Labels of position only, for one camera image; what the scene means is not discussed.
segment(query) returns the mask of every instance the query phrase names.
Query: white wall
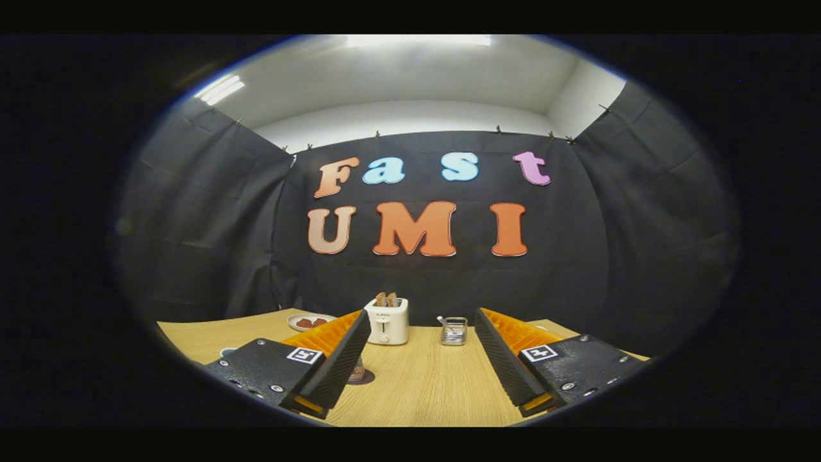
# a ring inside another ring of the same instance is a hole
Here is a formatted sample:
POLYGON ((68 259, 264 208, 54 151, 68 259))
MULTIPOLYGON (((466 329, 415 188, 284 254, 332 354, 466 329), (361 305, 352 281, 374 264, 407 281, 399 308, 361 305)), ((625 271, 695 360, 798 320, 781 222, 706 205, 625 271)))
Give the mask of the white wall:
POLYGON ((455 101, 386 101, 302 114, 255 129, 273 144, 295 153, 350 140, 414 132, 486 131, 576 137, 624 89, 625 81, 592 63, 579 61, 547 115, 487 104, 455 101))
POLYGON ((548 109, 556 134, 577 137, 624 90, 625 80, 591 62, 579 60, 570 79, 548 109))
POLYGON ((486 131, 547 135, 556 131, 542 114, 453 101, 388 101, 303 114, 257 128, 273 144, 295 153, 376 135, 414 132, 486 131))

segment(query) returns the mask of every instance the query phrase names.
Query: blue letter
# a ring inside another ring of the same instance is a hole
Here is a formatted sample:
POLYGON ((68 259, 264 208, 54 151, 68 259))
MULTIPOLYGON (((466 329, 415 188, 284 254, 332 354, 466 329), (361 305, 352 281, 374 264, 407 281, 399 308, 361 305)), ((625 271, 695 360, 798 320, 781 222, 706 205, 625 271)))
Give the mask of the blue letter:
POLYGON ((442 176, 448 181, 467 182, 479 174, 479 158, 472 152, 449 152, 442 156, 442 165, 447 167, 442 176))
POLYGON ((368 184, 377 184, 386 182, 393 184, 400 182, 405 177, 402 172, 402 159, 398 157, 383 157, 376 159, 368 165, 368 170, 362 176, 362 181, 368 184))

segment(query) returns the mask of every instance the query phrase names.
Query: ceiling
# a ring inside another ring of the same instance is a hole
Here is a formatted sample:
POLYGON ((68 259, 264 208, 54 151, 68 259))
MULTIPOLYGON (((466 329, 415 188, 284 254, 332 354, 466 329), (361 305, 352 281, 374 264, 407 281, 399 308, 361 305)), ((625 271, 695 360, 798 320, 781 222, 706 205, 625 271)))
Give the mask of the ceiling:
POLYGON ((288 40, 241 64, 245 87, 216 103, 251 129, 322 109, 399 100, 463 101, 545 114, 579 58, 540 39, 489 47, 400 43, 350 48, 341 35, 288 40))

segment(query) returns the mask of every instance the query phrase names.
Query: letter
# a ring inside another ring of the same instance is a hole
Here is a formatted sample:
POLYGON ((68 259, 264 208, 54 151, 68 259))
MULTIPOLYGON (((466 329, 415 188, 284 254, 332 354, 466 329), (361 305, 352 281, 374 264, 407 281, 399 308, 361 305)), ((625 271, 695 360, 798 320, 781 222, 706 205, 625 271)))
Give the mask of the letter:
POLYGON ((493 246, 495 256, 522 256, 527 253, 527 247, 521 243, 521 214, 525 207, 519 204, 499 203, 490 206, 496 214, 498 226, 496 245, 493 246))
POLYGON ((513 160, 521 165, 521 172, 525 175, 527 181, 538 186, 544 186, 550 183, 550 177, 542 175, 539 171, 539 166, 544 165, 544 159, 535 157, 532 152, 527 151, 519 155, 514 155, 513 160))
POLYGON ((448 181, 467 182, 479 174, 479 158, 472 152, 449 152, 442 156, 442 176, 448 181))
POLYGON ((362 181, 368 184, 386 182, 393 184, 402 181, 405 174, 402 172, 402 159, 398 157, 382 157, 368 165, 368 170, 362 176, 362 181))
POLYGON ((410 255, 424 236, 424 246, 419 252, 424 256, 453 256, 456 247, 451 244, 451 215, 456 210, 452 202, 431 202, 414 221, 408 209, 401 202, 384 202, 376 206, 382 214, 382 231, 379 244, 374 247, 377 255, 396 255, 399 247, 394 242, 394 234, 410 255))
POLYGON ((331 214, 328 209, 316 209, 308 212, 308 244, 314 252, 334 254, 342 252, 348 245, 348 236, 351 235, 351 215, 356 213, 356 207, 339 207, 334 212, 337 216, 337 238, 329 243, 325 240, 325 217, 331 214))
POLYGON ((342 188, 337 185, 337 180, 339 180, 339 182, 348 181, 348 178, 351 176, 351 167, 356 167, 357 165, 359 165, 359 159, 350 157, 349 159, 340 160, 333 164, 325 164, 320 167, 319 171, 322 172, 322 178, 319 180, 319 189, 314 193, 314 197, 319 199, 320 197, 331 196, 340 192, 342 188))

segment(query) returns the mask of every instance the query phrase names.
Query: orange letter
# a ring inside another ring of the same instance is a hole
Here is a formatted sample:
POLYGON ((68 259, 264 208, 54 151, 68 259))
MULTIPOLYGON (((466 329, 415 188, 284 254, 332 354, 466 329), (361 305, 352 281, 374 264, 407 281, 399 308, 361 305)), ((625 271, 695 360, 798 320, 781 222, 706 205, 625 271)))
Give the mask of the orange letter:
POLYGON ((493 204, 490 210, 496 214, 498 236, 493 246, 495 256, 522 256, 527 247, 521 243, 521 214, 525 207, 519 204, 493 204))
POLYGON ((350 167, 357 165, 359 165, 359 159, 351 157, 320 167, 319 171, 322 172, 322 178, 319 180, 319 189, 314 193, 314 197, 319 199, 320 197, 331 196, 332 194, 340 192, 342 188, 337 185, 337 180, 339 180, 339 182, 348 181, 348 178, 351 176, 350 167))
POLYGON ((451 245, 451 215, 456 210, 452 202, 431 202, 422 211, 417 221, 411 218, 408 209, 401 202, 384 202, 376 206, 382 214, 382 232, 379 244, 374 247, 377 255, 396 255, 399 247, 393 241, 393 235, 410 255, 424 236, 424 246, 419 252, 424 256, 453 256, 456 247, 451 245))
POLYGON ((348 245, 348 236, 351 235, 351 215, 356 213, 356 207, 339 207, 333 213, 337 214, 337 238, 332 243, 325 240, 325 217, 331 214, 328 209, 317 209, 308 212, 308 244, 317 253, 339 253, 348 245))

